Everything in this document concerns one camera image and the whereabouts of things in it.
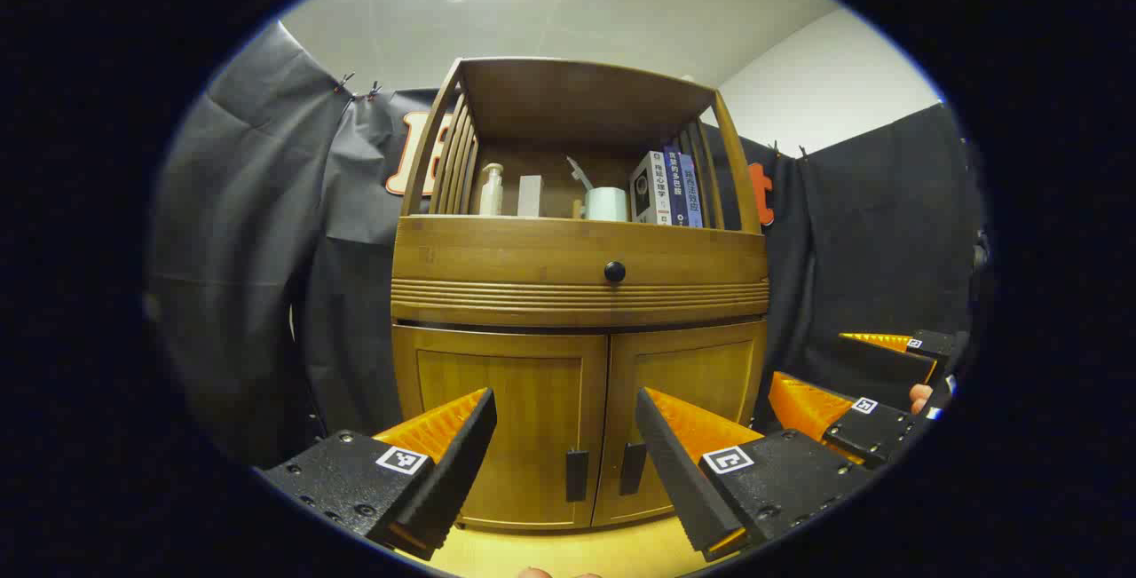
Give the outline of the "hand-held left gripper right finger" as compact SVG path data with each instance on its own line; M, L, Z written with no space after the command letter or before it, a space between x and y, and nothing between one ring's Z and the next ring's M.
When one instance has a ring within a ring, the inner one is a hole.
M770 435L642 387L637 428L690 544L707 562L795 531L872 481L799 430Z

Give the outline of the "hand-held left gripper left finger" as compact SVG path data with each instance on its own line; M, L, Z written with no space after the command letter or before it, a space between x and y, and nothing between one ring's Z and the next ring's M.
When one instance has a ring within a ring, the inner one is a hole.
M261 471L308 511L421 561L442 548L498 424L481 388L377 435L341 430Z

